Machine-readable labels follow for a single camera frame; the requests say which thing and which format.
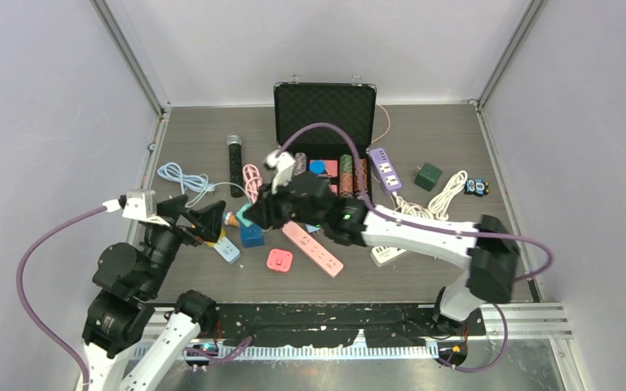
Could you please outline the blue cube socket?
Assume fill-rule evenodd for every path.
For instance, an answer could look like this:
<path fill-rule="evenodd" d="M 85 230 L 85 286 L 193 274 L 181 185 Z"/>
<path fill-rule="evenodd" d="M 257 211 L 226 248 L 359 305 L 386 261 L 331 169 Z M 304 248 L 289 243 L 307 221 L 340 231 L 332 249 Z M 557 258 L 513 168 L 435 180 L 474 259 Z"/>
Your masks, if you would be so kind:
<path fill-rule="evenodd" d="M 256 248 L 265 245 L 262 229 L 255 224 L 239 228 L 240 242 L 244 248 Z"/>

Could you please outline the white power strip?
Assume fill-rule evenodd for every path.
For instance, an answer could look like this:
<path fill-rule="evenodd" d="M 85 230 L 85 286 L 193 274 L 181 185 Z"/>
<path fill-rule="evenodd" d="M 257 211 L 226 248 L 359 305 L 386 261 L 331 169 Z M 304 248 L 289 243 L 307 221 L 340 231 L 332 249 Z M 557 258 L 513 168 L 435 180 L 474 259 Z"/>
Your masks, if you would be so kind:
<path fill-rule="evenodd" d="M 397 261 L 406 253 L 407 251 L 402 248 L 376 246 L 371 249 L 370 256 L 377 267 L 383 267 Z"/>

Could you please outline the blue round chip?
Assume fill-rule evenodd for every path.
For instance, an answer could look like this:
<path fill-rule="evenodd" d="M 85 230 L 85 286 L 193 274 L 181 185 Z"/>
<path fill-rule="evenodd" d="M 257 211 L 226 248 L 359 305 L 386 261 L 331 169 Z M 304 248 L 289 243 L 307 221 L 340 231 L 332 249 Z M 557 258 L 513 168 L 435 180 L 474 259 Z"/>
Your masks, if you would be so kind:
<path fill-rule="evenodd" d="M 309 162 L 309 171 L 315 175 L 326 173 L 326 164 L 322 160 L 311 160 Z"/>

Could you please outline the pink power strip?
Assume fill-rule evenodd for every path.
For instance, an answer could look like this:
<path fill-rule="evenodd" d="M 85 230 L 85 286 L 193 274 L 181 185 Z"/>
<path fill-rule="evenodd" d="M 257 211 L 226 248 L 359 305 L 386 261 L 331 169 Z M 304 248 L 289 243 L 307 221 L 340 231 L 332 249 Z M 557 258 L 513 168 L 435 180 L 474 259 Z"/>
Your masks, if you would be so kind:
<path fill-rule="evenodd" d="M 295 222 L 284 224 L 281 231 L 330 278 L 343 270 L 342 262 Z"/>

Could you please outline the small cone figurine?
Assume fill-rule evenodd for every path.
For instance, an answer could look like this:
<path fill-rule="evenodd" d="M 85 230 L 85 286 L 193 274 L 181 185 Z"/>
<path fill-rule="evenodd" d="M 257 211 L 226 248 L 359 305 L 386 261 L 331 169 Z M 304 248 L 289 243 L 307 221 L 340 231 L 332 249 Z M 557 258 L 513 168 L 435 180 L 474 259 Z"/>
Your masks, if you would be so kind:
<path fill-rule="evenodd" d="M 223 214 L 223 224 L 225 226 L 240 226 L 240 222 L 233 212 L 226 212 Z"/>

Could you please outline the yellow cube adapter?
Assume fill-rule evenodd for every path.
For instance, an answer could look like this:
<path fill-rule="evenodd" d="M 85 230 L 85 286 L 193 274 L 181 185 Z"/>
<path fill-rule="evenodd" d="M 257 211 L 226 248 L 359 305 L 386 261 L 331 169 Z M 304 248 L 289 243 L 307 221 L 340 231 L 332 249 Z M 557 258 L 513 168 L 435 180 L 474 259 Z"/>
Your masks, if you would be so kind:
<path fill-rule="evenodd" d="M 224 229 L 222 229 L 220 231 L 220 233 L 218 235 L 218 238 L 216 240 L 213 240 L 213 241 L 206 240 L 204 242 L 204 244 L 207 245 L 210 248 L 213 248 L 215 245 L 219 244 L 225 236 L 226 236 L 226 231 Z"/>

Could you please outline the pink square adapter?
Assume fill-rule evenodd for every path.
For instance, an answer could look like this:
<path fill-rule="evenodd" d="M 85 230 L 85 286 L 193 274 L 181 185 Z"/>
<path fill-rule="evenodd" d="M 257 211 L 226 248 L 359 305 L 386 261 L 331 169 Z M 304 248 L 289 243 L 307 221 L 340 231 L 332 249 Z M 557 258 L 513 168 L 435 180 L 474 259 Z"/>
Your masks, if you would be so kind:
<path fill-rule="evenodd" d="M 289 272 L 293 262 L 293 254 L 290 251 L 273 248 L 267 256 L 267 268 L 280 273 Z"/>

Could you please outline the purple power strip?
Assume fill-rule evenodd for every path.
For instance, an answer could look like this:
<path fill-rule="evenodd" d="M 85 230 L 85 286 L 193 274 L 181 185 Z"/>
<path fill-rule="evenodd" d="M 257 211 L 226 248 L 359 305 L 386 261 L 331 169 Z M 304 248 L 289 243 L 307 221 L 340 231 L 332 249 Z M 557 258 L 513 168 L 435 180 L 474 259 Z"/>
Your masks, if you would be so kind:
<path fill-rule="evenodd" d="M 382 147 L 370 149 L 368 155 L 373 162 L 372 167 L 384 193 L 388 196 L 397 193 L 401 189 L 402 183 L 385 149 Z"/>

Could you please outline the blue owl toy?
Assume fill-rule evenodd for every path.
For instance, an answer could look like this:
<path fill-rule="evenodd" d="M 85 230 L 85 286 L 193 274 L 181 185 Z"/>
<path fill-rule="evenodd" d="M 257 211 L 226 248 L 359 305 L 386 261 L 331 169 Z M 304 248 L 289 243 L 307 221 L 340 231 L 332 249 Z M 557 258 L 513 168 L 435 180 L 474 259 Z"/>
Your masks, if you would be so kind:
<path fill-rule="evenodd" d="M 465 181 L 464 193 L 477 197 L 487 196 L 490 193 L 490 185 L 482 178 L 468 178 Z"/>

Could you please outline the black poker chip case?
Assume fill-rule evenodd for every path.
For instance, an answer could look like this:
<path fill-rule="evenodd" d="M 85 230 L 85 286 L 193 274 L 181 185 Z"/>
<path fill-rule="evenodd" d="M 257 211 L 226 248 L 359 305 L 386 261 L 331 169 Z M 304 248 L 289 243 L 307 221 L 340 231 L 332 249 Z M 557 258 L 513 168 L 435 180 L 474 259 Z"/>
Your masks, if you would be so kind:
<path fill-rule="evenodd" d="M 328 123 L 342 129 L 353 142 L 362 161 L 361 176 L 340 184 L 345 170 L 340 157 L 350 155 L 345 139 L 326 127 L 308 130 L 292 141 L 286 151 L 293 156 L 306 156 L 300 169 L 307 171 L 313 160 L 322 160 L 326 171 L 321 174 L 331 182 L 333 192 L 357 196 L 358 182 L 363 179 L 372 194 L 367 149 L 373 138 L 377 88 L 373 84 L 323 82 L 278 82 L 273 87 L 275 104 L 275 135 L 280 146 L 301 128 Z"/>

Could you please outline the teal small cube adapter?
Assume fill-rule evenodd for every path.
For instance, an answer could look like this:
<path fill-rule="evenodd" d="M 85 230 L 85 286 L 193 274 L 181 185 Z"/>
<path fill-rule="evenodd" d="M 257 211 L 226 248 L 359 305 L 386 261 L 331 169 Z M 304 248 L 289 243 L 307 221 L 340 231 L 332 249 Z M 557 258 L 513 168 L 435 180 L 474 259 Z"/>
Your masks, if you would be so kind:
<path fill-rule="evenodd" d="M 244 204 L 237 212 L 236 218 L 240 223 L 240 226 L 249 227 L 253 225 L 253 222 L 250 221 L 246 216 L 245 212 L 249 210 L 251 204 Z"/>

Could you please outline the dark green cube adapter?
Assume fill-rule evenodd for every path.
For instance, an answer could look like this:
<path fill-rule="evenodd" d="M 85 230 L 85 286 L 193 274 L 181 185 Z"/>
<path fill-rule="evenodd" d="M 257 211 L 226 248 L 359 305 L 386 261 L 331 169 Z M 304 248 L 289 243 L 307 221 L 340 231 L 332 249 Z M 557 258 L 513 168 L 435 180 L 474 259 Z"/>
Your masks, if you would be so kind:
<path fill-rule="evenodd" d="M 424 163 L 421 167 L 417 167 L 414 184 L 425 191 L 432 191 L 438 184 L 442 174 L 443 171 L 440 168 L 431 163 Z"/>

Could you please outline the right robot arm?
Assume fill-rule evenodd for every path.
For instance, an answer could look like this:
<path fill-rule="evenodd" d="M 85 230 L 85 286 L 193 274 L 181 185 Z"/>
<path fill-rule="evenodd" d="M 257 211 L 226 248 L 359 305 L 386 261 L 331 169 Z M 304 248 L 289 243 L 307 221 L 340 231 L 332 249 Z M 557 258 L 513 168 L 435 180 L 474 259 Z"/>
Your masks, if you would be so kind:
<path fill-rule="evenodd" d="M 481 305 L 512 300 L 519 247 L 503 223 L 490 215 L 479 222 L 444 222 L 410 216 L 366 199 L 335 195 L 328 182 L 304 173 L 284 186 L 266 183 L 245 217 L 264 229 L 289 222 L 319 226 L 333 242 L 394 247 L 448 261 L 463 270 L 435 302 L 433 324 L 453 334 Z"/>

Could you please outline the light blue power strip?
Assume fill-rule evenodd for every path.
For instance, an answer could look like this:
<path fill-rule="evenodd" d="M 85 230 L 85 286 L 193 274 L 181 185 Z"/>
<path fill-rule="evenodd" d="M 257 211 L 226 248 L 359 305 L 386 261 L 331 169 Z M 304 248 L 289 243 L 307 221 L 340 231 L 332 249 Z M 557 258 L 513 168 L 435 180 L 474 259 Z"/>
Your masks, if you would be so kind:
<path fill-rule="evenodd" d="M 226 236 L 219 239 L 213 249 L 228 264 L 235 263 L 241 255 L 240 250 Z"/>

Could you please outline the black cylinder tube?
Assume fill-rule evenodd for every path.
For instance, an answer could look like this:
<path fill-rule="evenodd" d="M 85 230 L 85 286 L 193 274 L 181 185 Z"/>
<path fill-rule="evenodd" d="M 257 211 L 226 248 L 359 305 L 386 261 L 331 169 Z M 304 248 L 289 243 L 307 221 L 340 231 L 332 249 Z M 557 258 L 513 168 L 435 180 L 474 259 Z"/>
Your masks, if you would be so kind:
<path fill-rule="evenodd" d="M 241 198 L 244 195 L 244 191 L 242 189 L 244 186 L 244 179 L 242 174 L 241 145 L 242 141 L 240 136 L 230 134 L 227 137 L 229 179 L 231 183 L 231 196 L 234 198 Z"/>

